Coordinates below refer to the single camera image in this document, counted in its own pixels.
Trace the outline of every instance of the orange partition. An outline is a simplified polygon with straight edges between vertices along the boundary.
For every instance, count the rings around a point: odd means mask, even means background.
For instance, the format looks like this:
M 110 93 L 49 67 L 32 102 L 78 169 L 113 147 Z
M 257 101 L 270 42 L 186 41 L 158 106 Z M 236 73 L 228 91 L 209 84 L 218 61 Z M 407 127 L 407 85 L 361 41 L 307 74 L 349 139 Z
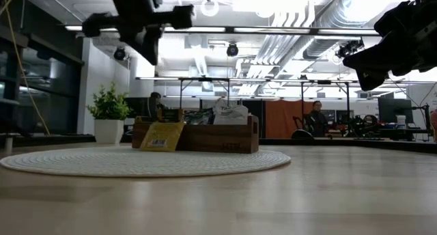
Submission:
M 313 108 L 312 102 L 304 102 L 304 113 Z M 266 138 L 290 139 L 297 129 L 293 117 L 302 119 L 302 101 L 267 101 L 266 102 Z

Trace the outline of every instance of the yellow cable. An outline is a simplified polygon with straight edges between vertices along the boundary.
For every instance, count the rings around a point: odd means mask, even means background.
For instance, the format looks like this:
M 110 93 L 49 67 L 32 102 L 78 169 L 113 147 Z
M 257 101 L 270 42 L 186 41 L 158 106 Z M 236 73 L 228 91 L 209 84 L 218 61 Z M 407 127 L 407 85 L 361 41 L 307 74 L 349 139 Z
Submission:
M 35 100 L 33 99 L 32 93 L 30 92 L 29 84 L 27 83 L 27 78 L 26 78 L 25 70 L 23 68 L 23 64 L 21 63 L 20 53 L 18 51 L 18 47 L 17 47 L 16 41 L 15 41 L 15 33 L 14 33 L 14 29 L 12 28 L 11 16 L 9 14 L 9 9 L 8 9 L 7 6 L 6 6 L 6 14 L 8 16 L 9 27 L 10 27 L 10 30 L 11 30 L 12 41 L 14 43 L 14 48 L 15 48 L 15 53 L 16 53 L 16 57 L 17 57 L 17 60 L 18 60 L 18 65 L 20 66 L 21 74 L 22 74 L 22 76 L 23 76 L 23 78 L 25 80 L 25 84 L 26 84 L 26 87 L 27 87 L 27 91 L 29 92 L 30 100 L 32 101 L 33 108 L 35 108 L 36 113 L 38 114 L 38 117 L 40 118 L 42 124 L 44 125 L 44 129 L 46 130 L 47 135 L 50 136 L 50 131 L 48 130 L 46 122 L 44 121 L 44 119 L 41 116 L 41 113 L 40 113 L 40 110 L 38 109 L 38 106 L 36 106 Z
M 3 12 L 8 8 L 9 4 L 12 2 L 12 0 L 7 0 L 5 5 L 0 10 L 0 16 L 3 14 Z

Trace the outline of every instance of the wooden box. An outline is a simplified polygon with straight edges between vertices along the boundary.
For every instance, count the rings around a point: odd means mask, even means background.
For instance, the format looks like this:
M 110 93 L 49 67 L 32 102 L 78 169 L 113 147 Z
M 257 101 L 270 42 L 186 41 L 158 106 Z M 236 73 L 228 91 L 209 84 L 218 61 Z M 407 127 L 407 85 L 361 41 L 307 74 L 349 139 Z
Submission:
M 134 124 L 133 148 L 140 148 L 149 127 Z M 247 125 L 185 125 L 176 150 L 250 154 L 258 151 L 258 140 L 258 117 L 250 115 Z

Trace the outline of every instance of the white round rug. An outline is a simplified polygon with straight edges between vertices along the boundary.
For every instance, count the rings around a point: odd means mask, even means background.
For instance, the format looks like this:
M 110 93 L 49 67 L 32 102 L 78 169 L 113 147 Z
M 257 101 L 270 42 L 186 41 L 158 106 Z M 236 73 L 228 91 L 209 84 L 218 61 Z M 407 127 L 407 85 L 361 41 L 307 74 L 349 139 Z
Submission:
M 234 174 L 290 162 L 280 153 L 141 152 L 131 147 L 51 150 L 9 156 L 7 168 L 43 174 L 100 177 L 171 177 Z

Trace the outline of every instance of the white pot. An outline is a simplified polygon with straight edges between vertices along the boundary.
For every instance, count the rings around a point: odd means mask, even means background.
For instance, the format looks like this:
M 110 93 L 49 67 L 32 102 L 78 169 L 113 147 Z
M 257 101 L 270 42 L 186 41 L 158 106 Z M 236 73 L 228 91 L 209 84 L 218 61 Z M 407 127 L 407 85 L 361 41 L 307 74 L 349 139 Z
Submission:
M 120 144 L 123 136 L 124 121 L 94 120 L 94 136 L 97 143 Z

